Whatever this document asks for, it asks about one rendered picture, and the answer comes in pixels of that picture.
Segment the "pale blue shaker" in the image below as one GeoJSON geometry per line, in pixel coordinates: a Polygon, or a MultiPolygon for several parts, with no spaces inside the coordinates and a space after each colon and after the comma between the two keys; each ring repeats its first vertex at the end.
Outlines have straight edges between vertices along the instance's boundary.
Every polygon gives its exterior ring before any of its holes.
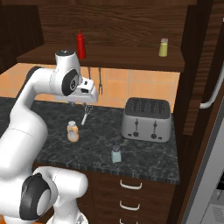
{"type": "Polygon", "coordinates": [[[111,157],[113,163],[118,163],[122,160],[120,146],[114,145],[111,151],[111,157]]]}

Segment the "silver fridge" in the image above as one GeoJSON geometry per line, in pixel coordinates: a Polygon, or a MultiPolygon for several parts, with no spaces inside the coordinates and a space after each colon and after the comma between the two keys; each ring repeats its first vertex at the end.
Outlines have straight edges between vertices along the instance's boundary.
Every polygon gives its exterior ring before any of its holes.
{"type": "Polygon", "coordinates": [[[181,224],[224,224],[224,96],[181,224]]]}

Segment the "dark wooden open cabinet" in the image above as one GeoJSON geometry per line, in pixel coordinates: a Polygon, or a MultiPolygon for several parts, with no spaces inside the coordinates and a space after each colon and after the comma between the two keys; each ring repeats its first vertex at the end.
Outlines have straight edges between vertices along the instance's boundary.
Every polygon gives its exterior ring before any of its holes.
{"type": "Polygon", "coordinates": [[[44,44],[22,54],[19,62],[53,64],[60,49],[74,49],[80,32],[85,39],[84,67],[181,72],[187,8],[197,0],[48,1],[38,5],[44,44]],[[161,39],[168,55],[159,57],[161,39]]]}

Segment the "hanging metal fork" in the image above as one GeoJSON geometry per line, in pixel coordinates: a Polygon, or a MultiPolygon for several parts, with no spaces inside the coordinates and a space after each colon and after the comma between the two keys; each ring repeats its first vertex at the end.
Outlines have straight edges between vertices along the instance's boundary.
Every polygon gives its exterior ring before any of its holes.
{"type": "Polygon", "coordinates": [[[102,68],[98,67],[98,71],[99,71],[99,87],[98,87],[98,91],[99,91],[99,94],[102,95],[102,68]]]}

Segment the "red ketchup bottle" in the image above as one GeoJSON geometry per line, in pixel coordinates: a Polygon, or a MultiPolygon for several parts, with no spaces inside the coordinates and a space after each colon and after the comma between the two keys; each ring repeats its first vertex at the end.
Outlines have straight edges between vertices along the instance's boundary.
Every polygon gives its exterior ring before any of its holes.
{"type": "Polygon", "coordinates": [[[80,60],[86,58],[86,46],[84,36],[79,32],[76,36],[77,54],[80,60]]]}

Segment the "silver four-slot toaster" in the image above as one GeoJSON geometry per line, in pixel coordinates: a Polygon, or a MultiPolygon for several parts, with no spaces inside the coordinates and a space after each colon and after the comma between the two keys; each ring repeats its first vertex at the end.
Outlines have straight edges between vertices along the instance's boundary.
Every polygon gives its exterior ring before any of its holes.
{"type": "Polygon", "coordinates": [[[122,136],[128,139],[167,142],[172,133],[172,113],[166,100],[130,97],[122,115],[122,136]]]}

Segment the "dark wooden drawer front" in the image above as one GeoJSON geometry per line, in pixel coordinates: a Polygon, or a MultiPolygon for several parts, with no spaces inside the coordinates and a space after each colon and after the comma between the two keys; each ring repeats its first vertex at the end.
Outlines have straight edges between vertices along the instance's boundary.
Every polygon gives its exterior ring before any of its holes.
{"type": "Polygon", "coordinates": [[[171,204],[169,200],[165,199],[140,199],[139,197],[120,196],[110,192],[103,192],[96,196],[94,203],[102,211],[163,221],[167,219],[171,204]]]}
{"type": "Polygon", "coordinates": [[[175,185],[140,178],[95,172],[94,183],[98,188],[129,194],[140,199],[171,200],[175,185]]]}
{"type": "Polygon", "coordinates": [[[122,218],[124,220],[130,221],[138,221],[139,224],[167,224],[165,220],[153,220],[153,219],[145,219],[134,216],[121,216],[118,214],[102,214],[97,217],[97,224],[119,224],[119,219],[122,218]]]}

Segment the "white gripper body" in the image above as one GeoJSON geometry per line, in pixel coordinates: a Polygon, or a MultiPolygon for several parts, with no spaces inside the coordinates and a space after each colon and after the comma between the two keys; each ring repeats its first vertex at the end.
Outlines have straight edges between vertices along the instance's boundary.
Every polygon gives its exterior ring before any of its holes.
{"type": "Polygon", "coordinates": [[[85,102],[85,103],[95,103],[98,102],[98,92],[95,87],[89,93],[72,93],[69,96],[59,96],[56,95],[55,98],[58,101],[64,102],[85,102]]]}

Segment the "dark wooden cabinet door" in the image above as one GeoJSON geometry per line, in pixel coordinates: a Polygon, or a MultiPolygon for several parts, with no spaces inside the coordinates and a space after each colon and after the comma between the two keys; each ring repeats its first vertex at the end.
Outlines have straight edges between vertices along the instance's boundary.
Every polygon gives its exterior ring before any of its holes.
{"type": "Polygon", "coordinates": [[[195,47],[188,67],[191,78],[190,100],[186,111],[183,133],[192,136],[204,112],[201,104],[212,98],[212,92],[218,82],[222,61],[224,60],[224,0],[199,0],[192,21],[195,47]]]}
{"type": "Polygon", "coordinates": [[[35,5],[4,5],[0,0],[0,74],[18,63],[17,57],[44,44],[35,5]]]}

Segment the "orange condiment bottle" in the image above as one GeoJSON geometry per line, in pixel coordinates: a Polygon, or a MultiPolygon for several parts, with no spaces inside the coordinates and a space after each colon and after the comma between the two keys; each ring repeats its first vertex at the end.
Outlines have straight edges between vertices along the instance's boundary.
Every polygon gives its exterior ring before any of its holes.
{"type": "Polygon", "coordinates": [[[67,138],[70,142],[77,142],[79,140],[79,129],[75,121],[70,121],[66,127],[67,138]]]}

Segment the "yellow shaker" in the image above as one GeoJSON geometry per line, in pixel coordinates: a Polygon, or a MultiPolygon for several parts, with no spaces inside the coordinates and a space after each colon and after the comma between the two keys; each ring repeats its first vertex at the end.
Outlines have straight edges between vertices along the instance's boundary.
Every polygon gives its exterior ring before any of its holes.
{"type": "Polygon", "coordinates": [[[160,42],[158,56],[159,57],[166,57],[167,55],[168,55],[168,39],[167,38],[162,38],[161,42],[160,42]]]}

